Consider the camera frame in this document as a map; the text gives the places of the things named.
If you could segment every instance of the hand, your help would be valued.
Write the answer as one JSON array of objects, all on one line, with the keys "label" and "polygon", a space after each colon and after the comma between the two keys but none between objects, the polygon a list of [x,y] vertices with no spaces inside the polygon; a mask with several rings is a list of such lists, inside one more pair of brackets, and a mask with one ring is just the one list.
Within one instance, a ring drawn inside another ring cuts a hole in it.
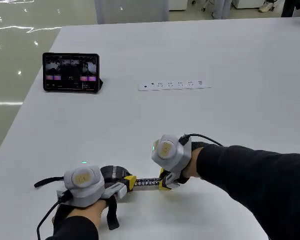
[{"label": "hand", "polygon": [[70,212],[67,218],[74,216],[82,216],[89,219],[96,228],[99,227],[101,221],[101,214],[103,210],[107,207],[105,200],[98,200],[96,203],[88,206],[86,208],[75,208]]},{"label": "hand", "polygon": [[190,177],[199,178],[200,177],[199,174],[197,173],[197,158],[202,149],[203,149],[203,147],[199,147],[192,151],[191,160],[190,160],[189,164],[185,167],[185,169],[182,171],[182,175],[185,178],[190,178]]}]

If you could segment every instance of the black sleeve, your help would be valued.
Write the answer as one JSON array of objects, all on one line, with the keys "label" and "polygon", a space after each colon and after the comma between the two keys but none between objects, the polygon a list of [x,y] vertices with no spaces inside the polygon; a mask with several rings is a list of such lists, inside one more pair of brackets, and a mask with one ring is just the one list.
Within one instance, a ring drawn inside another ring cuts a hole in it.
[{"label": "black sleeve", "polygon": [[196,168],[247,207],[272,240],[300,240],[300,154],[211,144]]},{"label": "black sleeve", "polygon": [[98,230],[88,218],[72,216],[54,228],[53,236],[46,240],[98,240]]}]

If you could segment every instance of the electrical outlet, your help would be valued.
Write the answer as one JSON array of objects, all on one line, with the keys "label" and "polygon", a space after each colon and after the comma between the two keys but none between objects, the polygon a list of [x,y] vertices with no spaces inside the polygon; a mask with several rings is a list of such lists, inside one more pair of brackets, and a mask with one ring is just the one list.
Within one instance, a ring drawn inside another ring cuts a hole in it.
[{"label": "electrical outlet", "polygon": [[186,81],[186,86],[185,86],[186,89],[193,89],[194,87],[195,87],[194,81],[192,80]]},{"label": "electrical outlet", "polygon": [[167,81],[167,89],[174,89],[174,81]]},{"label": "electrical outlet", "polygon": [[139,91],[211,88],[202,80],[162,80],[139,83]]},{"label": "electrical outlet", "polygon": [[156,87],[157,87],[157,89],[156,89],[156,90],[160,90],[160,89],[162,89],[162,88],[164,87],[164,84],[163,84],[163,82],[162,82],[162,81],[158,81],[158,82],[156,83]]}]

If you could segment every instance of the floor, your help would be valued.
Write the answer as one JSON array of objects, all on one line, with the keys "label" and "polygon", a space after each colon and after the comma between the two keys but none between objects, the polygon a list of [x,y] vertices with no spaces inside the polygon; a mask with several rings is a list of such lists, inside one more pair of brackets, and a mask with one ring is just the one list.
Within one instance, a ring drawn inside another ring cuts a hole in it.
[{"label": "floor", "polygon": [[[230,18],[279,17],[281,9],[233,8]],[[187,10],[172,11],[169,17],[211,20],[211,10],[202,12],[199,4],[189,2]],[[49,51],[61,26],[91,24],[96,24],[94,0],[0,0],[0,145],[41,67],[42,53]]]}]

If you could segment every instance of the black cable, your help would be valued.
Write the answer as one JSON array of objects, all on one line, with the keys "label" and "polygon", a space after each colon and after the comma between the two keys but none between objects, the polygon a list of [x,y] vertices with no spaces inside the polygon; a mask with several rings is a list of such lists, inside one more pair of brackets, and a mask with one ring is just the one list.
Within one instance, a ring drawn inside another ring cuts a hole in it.
[{"label": "black cable", "polygon": [[213,142],[214,144],[217,144],[218,146],[223,147],[223,145],[221,143],[213,140],[212,138],[207,137],[207,136],[202,135],[202,134],[197,134],[197,133],[186,134],[186,135],[180,137],[179,143],[181,143],[184,146],[189,141],[190,137],[200,137],[200,138],[209,140],[210,142]]},{"label": "black cable", "polygon": [[53,206],[49,209],[49,211],[46,213],[46,215],[44,215],[44,217],[42,218],[42,220],[39,222],[38,226],[36,227],[36,235],[38,237],[38,240],[41,240],[40,227],[44,223],[44,221],[47,219],[47,217],[50,215],[50,213],[56,208],[56,206],[58,206],[61,203],[65,203],[65,202],[69,201],[72,198],[73,198],[73,195],[70,192],[70,190],[64,191],[61,194],[61,196],[58,197],[58,201],[55,204],[53,204]]},{"label": "black cable", "polygon": [[38,237],[38,240],[41,240],[41,237],[40,237],[40,227],[41,227],[41,225],[44,223],[44,221],[47,219],[47,217],[50,215],[50,213],[56,208],[56,206],[58,206],[60,203],[61,203],[60,201],[57,201],[55,204],[53,204],[53,206],[46,213],[46,215],[44,215],[44,217],[42,218],[42,220],[39,222],[38,226],[36,227],[36,235]]},{"label": "black cable", "polygon": [[34,187],[38,188],[38,187],[41,187],[43,185],[46,185],[46,184],[49,184],[49,183],[52,183],[52,182],[63,181],[63,180],[64,180],[63,176],[48,177],[48,178],[45,178],[45,179],[43,179],[41,181],[36,182],[34,184]]}]

